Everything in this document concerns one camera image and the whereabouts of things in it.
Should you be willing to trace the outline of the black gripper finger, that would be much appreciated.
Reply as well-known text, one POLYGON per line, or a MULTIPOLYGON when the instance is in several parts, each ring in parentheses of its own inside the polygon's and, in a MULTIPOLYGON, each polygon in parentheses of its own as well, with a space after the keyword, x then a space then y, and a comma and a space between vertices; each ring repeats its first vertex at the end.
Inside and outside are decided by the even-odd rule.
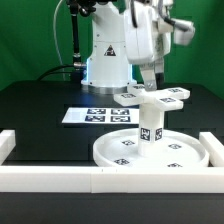
POLYGON ((154 71, 154 64, 153 63, 147 63, 139 66, 140 73, 142 76, 142 79, 144 81, 144 86, 146 90, 156 90, 157 84, 156 84, 156 77, 155 77, 155 71, 154 71))

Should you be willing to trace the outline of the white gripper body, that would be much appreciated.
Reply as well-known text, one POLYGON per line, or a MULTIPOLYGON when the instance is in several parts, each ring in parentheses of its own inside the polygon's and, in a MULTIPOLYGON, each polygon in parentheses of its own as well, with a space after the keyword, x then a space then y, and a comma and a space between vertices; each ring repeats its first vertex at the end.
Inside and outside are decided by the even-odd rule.
POLYGON ((124 11, 126 56, 130 64, 152 63, 170 53, 173 28, 161 18, 159 0, 128 0, 124 11))

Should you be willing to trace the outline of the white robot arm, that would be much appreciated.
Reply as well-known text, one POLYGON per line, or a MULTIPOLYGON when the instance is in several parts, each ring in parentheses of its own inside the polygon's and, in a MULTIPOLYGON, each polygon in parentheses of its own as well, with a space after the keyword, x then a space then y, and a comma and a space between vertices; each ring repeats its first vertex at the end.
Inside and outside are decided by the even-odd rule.
POLYGON ((158 0, 127 0, 120 12, 112 0, 97 2, 92 14, 92 53, 86 61, 82 87, 99 94, 121 93, 135 85, 134 65, 154 85, 170 52, 169 25, 160 17, 158 0))

